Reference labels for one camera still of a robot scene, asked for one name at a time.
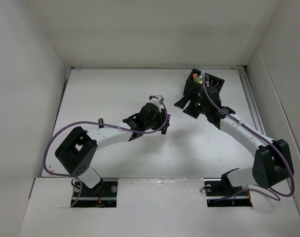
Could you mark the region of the mint green pastel highlighter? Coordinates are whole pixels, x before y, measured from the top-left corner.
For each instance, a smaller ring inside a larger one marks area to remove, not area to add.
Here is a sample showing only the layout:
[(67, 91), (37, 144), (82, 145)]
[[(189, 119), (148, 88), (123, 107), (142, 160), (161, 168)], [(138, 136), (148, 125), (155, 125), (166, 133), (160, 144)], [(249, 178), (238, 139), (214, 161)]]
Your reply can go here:
[(203, 76), (198, 76), (197, 80), (195, 82), (199, 82), (200, 80), (203, 80)]

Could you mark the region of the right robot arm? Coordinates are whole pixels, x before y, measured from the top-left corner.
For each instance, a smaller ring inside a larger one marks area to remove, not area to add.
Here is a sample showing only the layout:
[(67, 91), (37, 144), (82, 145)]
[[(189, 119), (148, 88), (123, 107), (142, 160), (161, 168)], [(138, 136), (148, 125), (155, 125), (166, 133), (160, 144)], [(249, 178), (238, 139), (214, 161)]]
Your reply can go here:
[(269, 189), (286, 179), (291, 181), (291, 191), (294, 191), (294, 168), (288, 143), (262, 135), (246, 124), (233, 109), (222, 106), (216, 87), (186, 89), (175, 106), (195, 119), (200, 114), (205, 115), (209, 123), (233, 137), (253, 156), (251, 167), (235, 168), (221, 176), (223, 193), (230, 195), (238, 187), (246, 185)]

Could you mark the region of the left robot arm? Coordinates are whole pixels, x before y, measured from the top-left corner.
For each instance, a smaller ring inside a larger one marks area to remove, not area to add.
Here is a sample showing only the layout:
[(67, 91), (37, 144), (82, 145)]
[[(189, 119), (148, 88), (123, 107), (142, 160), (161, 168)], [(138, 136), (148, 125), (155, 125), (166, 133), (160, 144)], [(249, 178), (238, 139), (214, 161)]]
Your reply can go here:
[(67, 173), (78, 178), (92, 196), (102, 191), (103, 179), (91, 166), (97, 150), (120, 142), (130, 142), (144, 134), (160, 131), (165, 134), (170, 115), (165, 108), (154, 102), (146, 103), (132, 116), (118, 125), (99, 125), (96, 130), (86, 131), (77, 126), (67, 135), (55, 151), (55, 156)]

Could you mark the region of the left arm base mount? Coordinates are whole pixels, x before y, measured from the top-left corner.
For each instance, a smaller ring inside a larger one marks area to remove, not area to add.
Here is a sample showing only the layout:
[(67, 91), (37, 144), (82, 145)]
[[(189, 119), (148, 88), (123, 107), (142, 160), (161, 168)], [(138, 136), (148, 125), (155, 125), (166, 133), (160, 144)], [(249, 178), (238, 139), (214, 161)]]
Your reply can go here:
[(118, 179), (104, 179), (90, 189), (77, 179), (71, 181), (73, 208), (115, 208), (117, 203)]

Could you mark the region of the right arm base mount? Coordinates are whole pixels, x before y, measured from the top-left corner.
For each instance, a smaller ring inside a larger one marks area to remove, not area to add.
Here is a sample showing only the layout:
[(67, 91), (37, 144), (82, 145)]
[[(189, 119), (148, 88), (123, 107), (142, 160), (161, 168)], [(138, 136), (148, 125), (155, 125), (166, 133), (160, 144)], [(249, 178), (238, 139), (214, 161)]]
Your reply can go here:
[(208, 207), (252, 207), (249, 191), (243, 191), (241, 186), (233, 187), (228, 175), (237, 170), (224, 173), (221, 178), (204, 178), (204, 187), (200, 190), (206, 195)]

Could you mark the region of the black highlighter purple cap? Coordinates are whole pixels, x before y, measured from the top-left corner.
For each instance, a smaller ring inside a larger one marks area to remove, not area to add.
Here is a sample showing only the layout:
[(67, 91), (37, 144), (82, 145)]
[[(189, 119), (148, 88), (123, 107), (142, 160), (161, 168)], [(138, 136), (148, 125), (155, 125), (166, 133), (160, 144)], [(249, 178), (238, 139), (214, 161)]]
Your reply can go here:
[(169, 123), (169, 124), (170, 124), (170, 117), (171, 117), (171, 115), (170, 115), (170, 114), (167, 114), (167, 117), (166, 117), (166, 123)]

